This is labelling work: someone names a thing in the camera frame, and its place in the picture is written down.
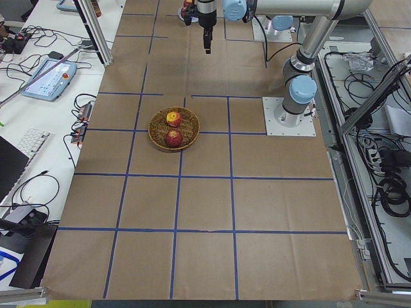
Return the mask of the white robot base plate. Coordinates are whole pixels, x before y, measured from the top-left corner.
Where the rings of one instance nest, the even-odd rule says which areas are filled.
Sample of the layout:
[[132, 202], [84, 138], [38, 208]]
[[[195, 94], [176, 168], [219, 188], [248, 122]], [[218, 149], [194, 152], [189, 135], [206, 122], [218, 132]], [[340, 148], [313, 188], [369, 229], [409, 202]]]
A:
[[265, 128], [268, 136], [315, 137], [315, 126], [309, 106], [299, 115], [283, 108], [283, 98], [263, 97]]

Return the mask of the black gripper with apple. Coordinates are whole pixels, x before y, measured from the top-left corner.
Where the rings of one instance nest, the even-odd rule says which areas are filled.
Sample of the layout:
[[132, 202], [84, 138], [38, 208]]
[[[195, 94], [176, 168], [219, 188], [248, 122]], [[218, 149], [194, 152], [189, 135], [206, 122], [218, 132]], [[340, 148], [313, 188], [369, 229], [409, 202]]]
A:
[[[216, 25], [216, 1], [198, 0], [198, 22], [201, 27], [213, 27]], [[211, 43], [213, 40], [213, 28], [204, 28], [203, 45], [206, 54], [211, 54]]]

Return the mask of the silver robot arm near basket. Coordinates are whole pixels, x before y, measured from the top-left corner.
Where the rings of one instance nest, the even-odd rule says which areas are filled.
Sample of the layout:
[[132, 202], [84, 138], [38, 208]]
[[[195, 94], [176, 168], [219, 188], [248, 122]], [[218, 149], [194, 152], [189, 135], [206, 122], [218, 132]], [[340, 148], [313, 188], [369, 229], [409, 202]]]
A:
[[257, 14], [314, 16], [310, 32], [305, 36], [296, 54], [284, 64], [283, 76], [287, 93], [275, 109], [276, 121], [285, 127], [299, 126], [304, 111], [314, 99], [317, 84], [310, 77], [315, 67], [315, 58], [338, 21], [350, 19], [363, 13], [371, 1], [222, 1], [223, 15], [232, 21], [249, 22]]

